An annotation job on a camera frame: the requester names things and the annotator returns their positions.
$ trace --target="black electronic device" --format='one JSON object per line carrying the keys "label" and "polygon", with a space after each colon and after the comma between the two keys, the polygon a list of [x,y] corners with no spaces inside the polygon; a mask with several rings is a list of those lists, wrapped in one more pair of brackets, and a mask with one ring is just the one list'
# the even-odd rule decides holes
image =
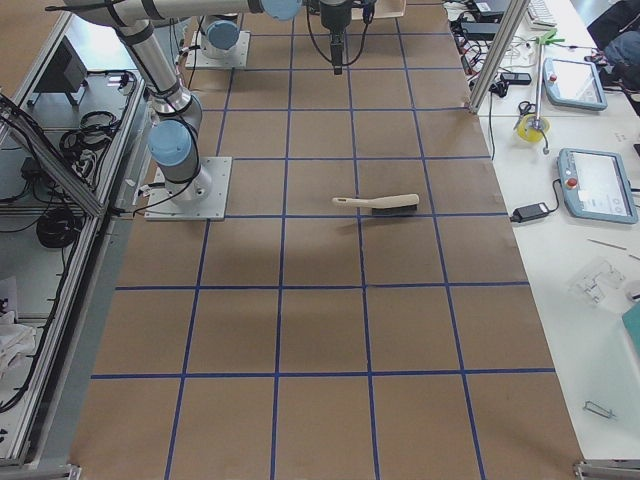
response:
{"label": "black electronic device", "polygon": [[460,29],[467,40],[493,40],[500,25],[497,23],[461,22]]}
{"label": "black electronic device", "polygon": [[501,73],[500,80],[509,85],[531,85],[531,75],[528,73]]}
{"label": "black electronic device", "polygon": [[471,14],[477,22],[500,23],[510,0],[471,0]]}

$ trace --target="person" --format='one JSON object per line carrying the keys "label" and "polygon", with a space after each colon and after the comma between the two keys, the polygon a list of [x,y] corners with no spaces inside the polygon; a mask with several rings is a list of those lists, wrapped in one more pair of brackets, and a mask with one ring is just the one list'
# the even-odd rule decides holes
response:
{"label": "person", "polygon": [[640,90],[640,0],[620,0],[587,27],[601,53],[609,78],[629,91]]}

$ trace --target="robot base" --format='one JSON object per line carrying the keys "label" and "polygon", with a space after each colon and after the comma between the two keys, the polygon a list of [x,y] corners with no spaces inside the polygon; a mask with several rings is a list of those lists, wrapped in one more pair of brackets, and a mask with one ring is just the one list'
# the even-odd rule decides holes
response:
{"label": "robot base", "polygon": [[[231,179],[231,157],[202,157],[202,167],[211,176],[211,192],[202,200],[187,203],[176,203],[168,200],[160,205],[151,207],[144,214],[147,220],[224,220],[229,194],[229,180]],[[160,169],[156,170],[154,182],[164,182],[164,175]],[[149,196],[149,204],[161,202],[169,197],[164,189],[156,189]]]}
{"label": "robot base", "polygon": [[[230,68],[246,68],[247,57],[249,56],[249,39],[251,34],[246,31],[240,32],[240,38],[236,43],[233,50],[228,55],[220,58],[209,58],[202,54],[202,52],[190,51],[187,56],[186,67],[189,69],[194,68],[193,59],[196,59],[195,69],[203,70],[225,70]],[[193,34],[193,40],[191,45],[200,45],[200,34],[198,32]]]}

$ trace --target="tiled tabletop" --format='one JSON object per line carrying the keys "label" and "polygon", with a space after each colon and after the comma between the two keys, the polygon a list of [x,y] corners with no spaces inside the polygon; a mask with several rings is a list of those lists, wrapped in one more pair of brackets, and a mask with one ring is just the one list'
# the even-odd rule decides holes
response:
{"label": "tiled tabletop", "polygon": [[[135,220],[72,461],[91,480],[573,478],[443,9],[375,21],[337,78],[304,17],[243,27],[249,68],[193,81],[202,153],[234,157],[228,218]],[[330,202],[410,192],[410,216]]]}

